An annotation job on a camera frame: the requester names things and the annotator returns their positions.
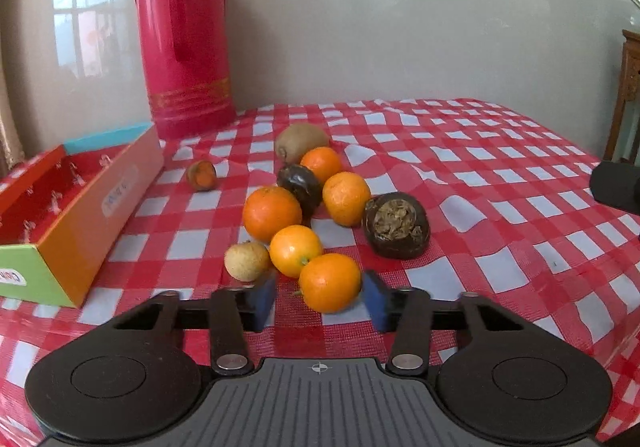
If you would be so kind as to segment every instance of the checkered tablecloth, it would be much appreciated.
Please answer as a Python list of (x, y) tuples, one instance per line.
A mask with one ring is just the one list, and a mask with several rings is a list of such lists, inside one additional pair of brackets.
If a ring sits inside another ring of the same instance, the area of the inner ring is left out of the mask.
[[(327, 249), (375, 268), (393, 286), (411, 284), (436, 299), (462, 291), (491, 297), (607, 367), (615, 395), (601, 438), (638, 419), (640, 225), (594, 202), (588, 181), (596, 160), (496, 104), (367, 101), (268, 106), (216, 134), (164, 143), (165, 169), (82, 309), (0, 298), (0, 427), (9, 440), (26, 447), (40, 438), (23, 392), (34, 361), (162, 290), (197, 298), (234, 283), (223, 253), (247, 239), (244, 200), (274, 183), (274, 135), (298, 120), (324, 127), (345, 167), (366, 178), (372, 193), (413, 194), (431, 223), (427, 253), (394, 261), (374, 255), (361, 229), (336, 226), (321, 208), (312, 226)], [(194, 194), (187, 185), (185, 169), (199, 158), (213, 161), (220, 189)], [(281, 278), (268, 328), (247, 335), (255, 359), (386, 360), (392, 337), (374, 332), (362, 303), (319, 315), (295, 290), (295, 281)], [(206, 332), (188, 332), (185, 347), (207, 363)], [(454, 352), (453, 335), (438, 333), (431, 362)]]

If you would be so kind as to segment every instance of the silver bolt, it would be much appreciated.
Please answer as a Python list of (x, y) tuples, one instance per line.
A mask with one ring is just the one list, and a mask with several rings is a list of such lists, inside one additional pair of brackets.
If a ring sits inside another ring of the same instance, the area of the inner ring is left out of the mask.
[(219, 357), (216, 364), (222, 369), (232, 371), (234, 369), (241, 369), (242, 367), (245, 367), (248, 362), (247, 358), (243, 355), (228, 353)]
[(423, 362), (418, 355), (412, 353), (403, 353), (391, 359), (391, 363), (398, 369), (418, 369)]

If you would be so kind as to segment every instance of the label sticker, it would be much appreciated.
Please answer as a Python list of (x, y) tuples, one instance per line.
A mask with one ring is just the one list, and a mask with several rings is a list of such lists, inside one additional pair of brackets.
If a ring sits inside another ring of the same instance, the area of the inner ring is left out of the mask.
[(118, 184), (111, 189), (109, 194), (105, 196), (102, 201), (102, 214), (104, 214), (105, 218), (111, 217), (114, 212), (116, 212), (117, 208), (122, 204), (132, 187), (138, 182), (139, 176), (140, 170), (137, 166), (131, 166), (127, 169), (124, 175), (122, 175)]
[(27, 281), (22, 274), (13, 268), (0, 268), (0, 283), (27, 286)]

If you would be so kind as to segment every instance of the colorful box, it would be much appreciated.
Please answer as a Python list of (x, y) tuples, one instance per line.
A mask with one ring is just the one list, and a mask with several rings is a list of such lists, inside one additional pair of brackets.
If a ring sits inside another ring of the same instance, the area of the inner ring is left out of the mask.
[(73, 140), (0, 184), (0, 295), (79, 307), (162, 168), (155, 126)]

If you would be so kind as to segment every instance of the thermos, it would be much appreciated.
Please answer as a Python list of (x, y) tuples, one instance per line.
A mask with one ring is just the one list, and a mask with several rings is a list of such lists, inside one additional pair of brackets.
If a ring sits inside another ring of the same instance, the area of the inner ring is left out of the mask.
[(151, 114), (160, 138), (231, 122), (225, 0), (136, 0)]

